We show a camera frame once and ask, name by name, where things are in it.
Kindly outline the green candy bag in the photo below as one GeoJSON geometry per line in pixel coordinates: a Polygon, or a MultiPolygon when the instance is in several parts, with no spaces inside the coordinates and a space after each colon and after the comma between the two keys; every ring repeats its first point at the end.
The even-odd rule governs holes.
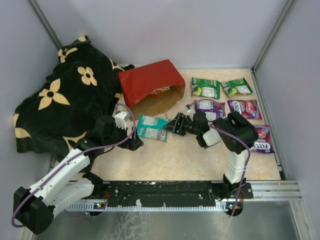
{"type": "Polygon", "coordinates": [[[191,96],[219,99],[221,82],[213,79],[192,77],[191,96]]]}
{"type": "Polygon", "coordinates": [[[250,85],[248,84],[247,80],[244,77],[221,82],[220,84],[223,92],[226,94],[228,98],[231,98],[236,94],[241,94],[241,95],[253,94],[252,88],[250,87],[250,85]]]}

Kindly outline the snack packs in bag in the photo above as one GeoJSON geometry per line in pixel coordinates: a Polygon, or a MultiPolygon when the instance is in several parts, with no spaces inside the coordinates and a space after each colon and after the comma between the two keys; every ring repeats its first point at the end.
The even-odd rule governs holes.
{"type": "Polygon", "coordinates": [[[170,90],[169,86],[164,86],[161,88],[154,89],[149,95],[156,99],[156,98],[160,97],[164,92],[169,91],[169,90],[170,90]]]}

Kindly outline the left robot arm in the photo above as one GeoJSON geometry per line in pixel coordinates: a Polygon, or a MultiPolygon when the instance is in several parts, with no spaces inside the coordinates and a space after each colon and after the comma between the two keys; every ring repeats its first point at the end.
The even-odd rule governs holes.
{"type": "Polygon", "coordinates": [[[103,180],[92,172],[85,173],[71,185],[68,182],[79,172],[87,170],[106,149],[120,147],[134,151],[143,145],[135,126],[130,133],[127,132],[127,120],[132,116],[128,110],[119,111],[115,116],[101,116],[93,133],[81,138],[47,175],[28,188],[18,188],[13,194],[11,224],[26,227],[39,235],[73,203],[89,196],[101,197],[103,180]]]}

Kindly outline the red paper bag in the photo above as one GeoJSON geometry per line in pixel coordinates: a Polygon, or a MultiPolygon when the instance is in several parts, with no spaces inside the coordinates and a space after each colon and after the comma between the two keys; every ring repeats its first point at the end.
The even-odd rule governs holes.
{"type": "Polygon", "coordinates": [[[134,117],[157,116],[167,112],[180,101],[185,93],[186,82],[173,63],[166,59],[118,74],[124,102],[134,117]],[[158,88],[170,87],[158,98],[150,93],[158,88]]]}

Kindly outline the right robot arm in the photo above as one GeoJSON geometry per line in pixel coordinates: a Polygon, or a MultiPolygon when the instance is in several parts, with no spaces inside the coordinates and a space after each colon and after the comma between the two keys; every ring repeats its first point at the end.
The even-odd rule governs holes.
{"type": "Polygon", "coordinates": [[[195,135],[198,145],[204,149],[223,142],[229,151],[227,169],[222,183],[211,188],[210,196],[218,201],[240,199],[251,148],[258,139],[258,131],[246,118],[234,111],[209,123],[204,112],[195,112],[192,116],[179,112],[163,129],[179,136],[195,135]]]}

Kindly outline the teal mint candy bag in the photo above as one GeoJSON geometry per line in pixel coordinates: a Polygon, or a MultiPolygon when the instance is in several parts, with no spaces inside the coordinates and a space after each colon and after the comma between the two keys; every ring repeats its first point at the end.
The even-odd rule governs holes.
{"type": "Polygon", "coordinates": [[[167,142],[167,131],[164,126],[169,119],[154,116],[140,115],[137,125],[137,134],[140,138],[148,138],[167,142]]]}

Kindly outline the black floral blanket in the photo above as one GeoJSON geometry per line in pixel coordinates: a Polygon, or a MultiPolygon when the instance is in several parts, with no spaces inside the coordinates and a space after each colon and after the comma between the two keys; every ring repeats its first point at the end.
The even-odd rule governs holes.
{"type": "Polygon", "coordinates": [[[16,109],[18,153],[50,153],[62,160],[121,97],[125,69],[83,35],[58,51],[58,64],[42,87],[16,109]]]}

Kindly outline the purple candy bag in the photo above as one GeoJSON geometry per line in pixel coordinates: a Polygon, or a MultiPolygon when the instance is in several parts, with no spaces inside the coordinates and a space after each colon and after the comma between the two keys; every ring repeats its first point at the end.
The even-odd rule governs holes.
{"type": "Polygon", "coordinates": [[[238,112],[246,119],[262,120],[257,100],[228,100],[231,112],[238,112]]]}
{"type": "Polygon", "coordinates": [[[205,113],[208,121],[214,121],[226,116],[224,102],[200,101],[195,104],[195,111],[205,113]]]}

